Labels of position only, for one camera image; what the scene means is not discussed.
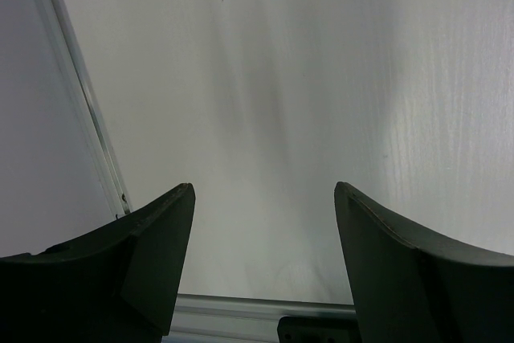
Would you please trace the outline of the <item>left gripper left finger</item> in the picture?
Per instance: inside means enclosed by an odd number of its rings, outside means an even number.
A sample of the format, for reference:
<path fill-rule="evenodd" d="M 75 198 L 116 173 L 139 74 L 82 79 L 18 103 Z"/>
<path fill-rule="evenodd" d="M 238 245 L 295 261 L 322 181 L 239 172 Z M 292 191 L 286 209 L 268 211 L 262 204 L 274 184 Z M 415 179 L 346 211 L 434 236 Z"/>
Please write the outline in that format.
<path fill-rule="evenodd" d="M 37 255 L 2 258 L 2 341 L 161 341 L 171 327 L 194 205 L 194 188 L 183 183 Z"/>

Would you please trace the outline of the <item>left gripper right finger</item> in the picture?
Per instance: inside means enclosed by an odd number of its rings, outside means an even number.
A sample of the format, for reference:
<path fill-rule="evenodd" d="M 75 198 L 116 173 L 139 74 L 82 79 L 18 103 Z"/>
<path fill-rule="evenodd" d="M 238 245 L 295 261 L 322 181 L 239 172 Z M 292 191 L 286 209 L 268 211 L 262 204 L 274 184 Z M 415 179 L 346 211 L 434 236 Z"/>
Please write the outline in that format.
<path fill-rule="evenodd" d="M 364 342 L 511 342 L 513 258 L 460 242 L 334 190 L 337 227 Z"/>

